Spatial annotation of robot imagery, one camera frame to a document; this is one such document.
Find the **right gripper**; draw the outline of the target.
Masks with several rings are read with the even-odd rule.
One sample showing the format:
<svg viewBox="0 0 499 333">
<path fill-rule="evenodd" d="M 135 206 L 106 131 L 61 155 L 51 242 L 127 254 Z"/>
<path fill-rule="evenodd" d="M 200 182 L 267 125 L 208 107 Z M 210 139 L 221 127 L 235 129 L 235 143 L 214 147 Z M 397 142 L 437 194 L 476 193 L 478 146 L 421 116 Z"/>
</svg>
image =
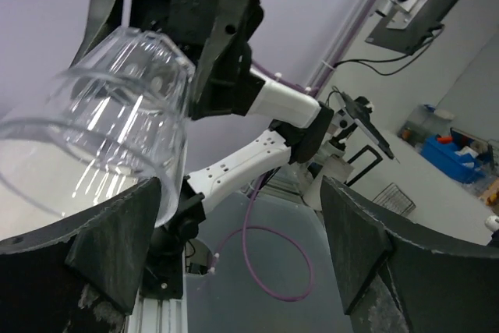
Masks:
<svg viewBox="0 0 499 333">
<path fill-rule="evenodd" d="M 77 64 L 122 22 L 124 0 L 90 0 Z M 249 112 L 264 82 L 250 72 L 260 0 L 132 0 L 130 24 L 166 34 L 195 65 L 193 119 Z"/>
</svg>

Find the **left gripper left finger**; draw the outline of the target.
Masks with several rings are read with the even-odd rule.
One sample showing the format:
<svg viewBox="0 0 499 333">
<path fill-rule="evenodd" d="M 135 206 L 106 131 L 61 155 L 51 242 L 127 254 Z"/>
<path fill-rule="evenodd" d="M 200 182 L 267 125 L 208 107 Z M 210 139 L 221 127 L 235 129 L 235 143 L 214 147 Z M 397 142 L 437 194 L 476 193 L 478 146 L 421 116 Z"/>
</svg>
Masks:
<svg viewBox="0 0 499 333">
<path fill-rule="evenodd" d="M 157 178 L 1 242 L 3 332 L 120 332 L 161 200 Z"/>
</svg>

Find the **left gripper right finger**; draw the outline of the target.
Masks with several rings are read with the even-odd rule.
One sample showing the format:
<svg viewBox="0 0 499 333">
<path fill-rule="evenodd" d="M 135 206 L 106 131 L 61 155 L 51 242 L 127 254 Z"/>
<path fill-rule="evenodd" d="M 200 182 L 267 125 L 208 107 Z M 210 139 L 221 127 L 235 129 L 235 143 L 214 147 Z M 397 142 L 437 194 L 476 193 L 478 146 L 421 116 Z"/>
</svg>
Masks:
<svg viewBox="0 0 499 333">
<path fill-rule="evenodd" d="M 342 309 L 356 332 L 495 332 L 498 248 L 456 239 L 324 178 Z"/>
</svg>

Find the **clear glass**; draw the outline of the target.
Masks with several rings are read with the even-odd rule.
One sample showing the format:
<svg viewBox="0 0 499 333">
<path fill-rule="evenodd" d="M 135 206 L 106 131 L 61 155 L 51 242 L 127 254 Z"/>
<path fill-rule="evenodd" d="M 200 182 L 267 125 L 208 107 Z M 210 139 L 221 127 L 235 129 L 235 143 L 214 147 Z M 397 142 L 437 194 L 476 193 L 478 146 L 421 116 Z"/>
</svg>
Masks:
<svg viewBox="0 0 499 333">
<path fill-rule="evenodd" d="M 1 122 L 1 195 L 59 220 L 149 178 L 175 214 L 194 64 L 163 33 L 120 27 Z"/>
</svg>

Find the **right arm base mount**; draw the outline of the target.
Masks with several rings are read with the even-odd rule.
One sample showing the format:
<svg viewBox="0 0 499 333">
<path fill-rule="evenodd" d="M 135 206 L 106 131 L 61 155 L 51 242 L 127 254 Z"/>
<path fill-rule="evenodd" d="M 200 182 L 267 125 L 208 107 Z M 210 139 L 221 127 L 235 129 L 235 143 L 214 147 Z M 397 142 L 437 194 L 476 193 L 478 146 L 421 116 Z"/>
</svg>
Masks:
<svg viewBox="0 0 499 333">
<path fill-rule="evenodd" d="M 160 301 L 183 297 L 186 244 L 199 232 L 195 225 L 162 225 L 153 231 L 143 270 L 140 295 Z"/>
</svg>

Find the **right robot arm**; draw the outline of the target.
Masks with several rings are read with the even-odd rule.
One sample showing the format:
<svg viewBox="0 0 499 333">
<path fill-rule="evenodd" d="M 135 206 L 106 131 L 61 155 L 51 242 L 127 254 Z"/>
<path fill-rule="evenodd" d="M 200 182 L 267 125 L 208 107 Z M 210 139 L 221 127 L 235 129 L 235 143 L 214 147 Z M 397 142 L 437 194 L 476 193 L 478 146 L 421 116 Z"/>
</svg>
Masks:
<svg viewBox="0 0 499 333">
<path fill-rule="evenodd" d="M 119 26 L 122 1 L 90 0 L 73 65 L 129 35 L 133 40 L 119 45 L 108 72 L 119 82 L 146 83 L 166 104 L 178 98 L 180 112 L 193 120 L 253 113 L 272 119 L 252 143 L 177 180 L 177 197 L 158 224 L 169 242 L 183 243 L 189 230 L 246 182 L 310 160 L 334 113 L 253 67 L 249 40 L 264 17 L 260 0 L 132 0 L 127 28 Z"/>
</svg>

